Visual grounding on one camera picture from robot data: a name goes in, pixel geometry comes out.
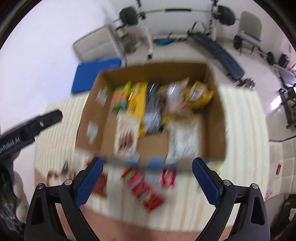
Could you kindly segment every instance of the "metal screw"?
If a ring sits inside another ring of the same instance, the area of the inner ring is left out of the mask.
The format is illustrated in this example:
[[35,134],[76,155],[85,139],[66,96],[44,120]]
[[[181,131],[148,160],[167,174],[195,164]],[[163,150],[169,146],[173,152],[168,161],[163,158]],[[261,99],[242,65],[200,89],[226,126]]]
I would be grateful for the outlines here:
[[258,189],[259,187],[258,187],[258,185],[256,183],[252,183],[252,188]]
[[69,185],[72,184],[72,180],[71,179],[68,179],[64,183],[65,183],[66,186],[69,186]]
[[223,183],[224,183],[224,185],[226,185],[226,186],[230,186],[231,185],[231,181],[229,181],[229,180],[223,180]]
[[38,189],[42,189],[43,187],[44,187],[43,183],[39,183],[39,184],[37,185],[37,188],[38,188]]

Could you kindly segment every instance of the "brown floor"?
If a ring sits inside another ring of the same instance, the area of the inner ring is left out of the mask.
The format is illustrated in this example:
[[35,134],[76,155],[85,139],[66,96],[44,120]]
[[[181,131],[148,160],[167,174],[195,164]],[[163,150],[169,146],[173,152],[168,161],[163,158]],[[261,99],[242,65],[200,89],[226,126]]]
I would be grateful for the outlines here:
[[[35,184],[37,185],[39,183],[46,183],[46,178],[42,177],[41,174],[35,170]],[[194,241],[200,234],[200,232],[164,232],[150,230],[107,218],[83,206],[80,209],[101,241]],[[61,222],[65,232],[69,234],[70,227],[63,215],[64,214],[60,215]],[[226,227],[219,240],[226,239],[230,230],[231,227]]]

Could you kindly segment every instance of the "blue gripper pad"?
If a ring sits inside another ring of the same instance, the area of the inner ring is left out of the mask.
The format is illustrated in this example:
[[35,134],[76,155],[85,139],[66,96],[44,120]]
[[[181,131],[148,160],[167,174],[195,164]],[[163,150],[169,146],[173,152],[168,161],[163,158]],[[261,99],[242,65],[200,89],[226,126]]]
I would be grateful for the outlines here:
[[82,178],[82,180],[79,180],[80,185],[75,188],[76,193],[74,193],[74,195],[76,195],[74,202],[77,208],[86,204],[89,196],[91,195],[93,188],[103,172],[103,160],[98,157],[94,158],[89,166],[81,172],[82,175],[78,176],[80,174],[79,172],[77,177],[78,179]]
[[199,159],[203,162],[201,158],[195,158],[192,162],[192,172],[209,204],[214,205],[217,208],[220,204],[219,189],[212,181],[209,173],[207,173],[207,171],[199,163]]

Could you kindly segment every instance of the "open cardboard box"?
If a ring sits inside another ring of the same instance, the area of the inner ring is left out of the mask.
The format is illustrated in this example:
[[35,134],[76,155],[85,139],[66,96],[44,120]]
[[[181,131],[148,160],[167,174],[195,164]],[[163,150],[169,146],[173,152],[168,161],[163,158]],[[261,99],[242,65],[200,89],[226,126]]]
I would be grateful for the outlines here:
[[[195,81],[208,84],[214,98],[193,122],[198,126],[198,149],[201,158],[224,160],[226,151],[224,110],[214,84],[213,75],[205,63],[152,63],[107,71],[98,75],[85,104],[77,133],[76,146],[100,156],[105,161],[114,157],[116,113],[110,111],[111,99],[116,87],[128,81],[150,81],[168,84],[189,77],[189,85]],[[137,145],[139,162],[165,159],[168,154],[168,133],[153,133],[140,137]],[[181,160],[191,169],[192,160]]]

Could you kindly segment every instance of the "chair backrest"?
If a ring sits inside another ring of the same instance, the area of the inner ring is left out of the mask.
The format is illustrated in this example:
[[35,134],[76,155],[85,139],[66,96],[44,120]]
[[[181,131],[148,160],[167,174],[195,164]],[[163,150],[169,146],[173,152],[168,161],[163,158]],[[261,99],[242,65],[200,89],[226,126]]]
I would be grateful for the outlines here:
[[252,35],[260,40],[262,24],[260,19],[247,11],[243,11],[240,18],[239,32],[244,30],[247,34]]

